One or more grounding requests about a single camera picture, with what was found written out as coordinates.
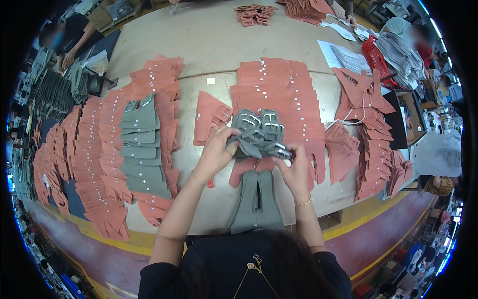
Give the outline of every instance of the black shirt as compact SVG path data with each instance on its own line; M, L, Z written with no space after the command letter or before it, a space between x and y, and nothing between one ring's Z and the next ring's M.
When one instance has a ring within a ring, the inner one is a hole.
M180 269L169 263L156 263L143 268L138 299L189 298L187 277L195 272L195 266L191 265L197 265L198 261L207 273L210 298L233 298L246 272L246 264L257 264L254 255L262 259L261 267L267 280L274 280L270 250L271 244L261 232L200 239L188 248ZM335 256L330 252L319 252L314 254L314 259L339 298L350 299L350 279ZM262 275L253 270L244 277L237 298L277 297Z
M76 13L69 17L65 21L65 37L63 38L61 46L55 49L56 55L61 55L63 53L68 53L70 50L78 43L80 38L85 33L83 30L88 25L89 20L82 14ZM75 59L82 55L86 50L88 50L91 46L96 44L100 39L104 36L95 30L89 40L78 49L75 54Z

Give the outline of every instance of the red shirt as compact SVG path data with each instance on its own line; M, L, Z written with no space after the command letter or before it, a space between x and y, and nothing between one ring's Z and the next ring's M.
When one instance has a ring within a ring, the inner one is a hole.
M423 65L425 68L429 67L432 64L432 49L425 44L417 43L415 48L420 54L420 57L423 59Z

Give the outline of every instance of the dark hair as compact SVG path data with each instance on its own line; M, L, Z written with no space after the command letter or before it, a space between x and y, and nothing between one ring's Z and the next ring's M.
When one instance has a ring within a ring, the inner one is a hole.
M427 25L418 24L413 26L414 29L422 36L428 44L432 44L435 40L435 32Z
M443 82L445 84L445 87L450 87L451 86L450 77L448 77L447 75L441 75L440 76L440 82Z
M44 47L45 39L47 36L51 35L56 31L56 27L58 25L53 24L53 23L47 23L45 26L43 26L42 31L40 32L40 36L38 37L38 44L40 47Z
M272 264L276 278L271 285L281 299L324 298L338 299L303 237L298 234L266 230L271 244ZM196 265L189 268L184 276L189 298L209 298L210 279L206 265L196 258Z

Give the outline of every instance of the woman's right hand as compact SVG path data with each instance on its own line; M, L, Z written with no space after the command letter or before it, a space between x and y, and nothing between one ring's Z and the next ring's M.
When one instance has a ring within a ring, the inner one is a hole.
M284 182L292 192L295 202L303 203L309 200L308 168L309 162L302 144L288 144L287 149L295 153L290 167L287 167L284 160L272 157L282 173Z

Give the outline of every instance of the cardboard box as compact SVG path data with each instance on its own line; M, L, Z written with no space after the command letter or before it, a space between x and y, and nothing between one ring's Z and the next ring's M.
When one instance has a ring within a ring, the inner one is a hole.
M87 15L88 20L95 23L96 30L99 30L113 22L111 15L106 10L106 7L111 4L113 4L113 1L111 0L99 1L96 4L96 8Z
M425 135L426 127L418 99L415 97L413 90L396 89L383 97L395 108L394 113L385 114L385 122L392 127L389 130L393 137L393 141L390 141L390 148L397 150L415 144ZM402 99L409 111L406 115L402 113L402 109L405 109L400 108L399 98Z

